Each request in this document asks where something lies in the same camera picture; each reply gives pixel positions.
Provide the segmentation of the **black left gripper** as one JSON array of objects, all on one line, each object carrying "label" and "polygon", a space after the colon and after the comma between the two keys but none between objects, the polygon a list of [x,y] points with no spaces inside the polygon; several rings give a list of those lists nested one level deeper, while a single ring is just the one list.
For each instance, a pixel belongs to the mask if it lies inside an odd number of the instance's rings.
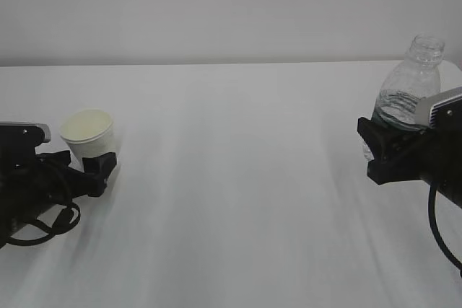
[{"label": "black left gripper", "polygon": [[117,165],[116,153],[98,157],[83,157],[84,171],[70,166],[69,150],[21,155],[25,177],[21,179],[21,209],[32,210],[62,203],[68,206],[74,198],[88,195],[100,197],[108,186],[108,179]]}]

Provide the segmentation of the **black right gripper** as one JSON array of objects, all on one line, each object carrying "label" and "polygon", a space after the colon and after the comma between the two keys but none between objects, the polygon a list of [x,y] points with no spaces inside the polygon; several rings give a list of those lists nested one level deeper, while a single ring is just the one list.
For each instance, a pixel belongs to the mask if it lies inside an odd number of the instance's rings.
[{"label": "black right gripper", "polygon": [[361,117],[357,132],[372,152],[367,176],[378,185],[413,180],[461,183],[460,131],[407,133]]}]

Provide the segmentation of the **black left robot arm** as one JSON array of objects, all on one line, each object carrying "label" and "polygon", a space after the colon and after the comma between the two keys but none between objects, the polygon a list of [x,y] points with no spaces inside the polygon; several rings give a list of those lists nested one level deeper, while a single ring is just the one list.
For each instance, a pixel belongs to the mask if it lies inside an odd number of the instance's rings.
[{"label": "black left robot arm", "polygon": [[70,151],[42,153],[15,167],[1,182],[1,246],[32,247],[65,234],[81,220],[74,201],[99,198],[116,168],[114,152],[84,158],[83,170],[70,166]]}]

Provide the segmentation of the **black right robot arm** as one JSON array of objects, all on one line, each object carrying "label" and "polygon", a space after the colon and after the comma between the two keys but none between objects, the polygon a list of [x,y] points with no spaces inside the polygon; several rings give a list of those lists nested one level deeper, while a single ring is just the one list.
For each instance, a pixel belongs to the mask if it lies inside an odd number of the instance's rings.
[{"label": "black right robot arm", "polygon": [[404,131],[359,118],[357,132],[373,160],[367,176],[376,184],[421,180],[461,206],[461,133]]}]

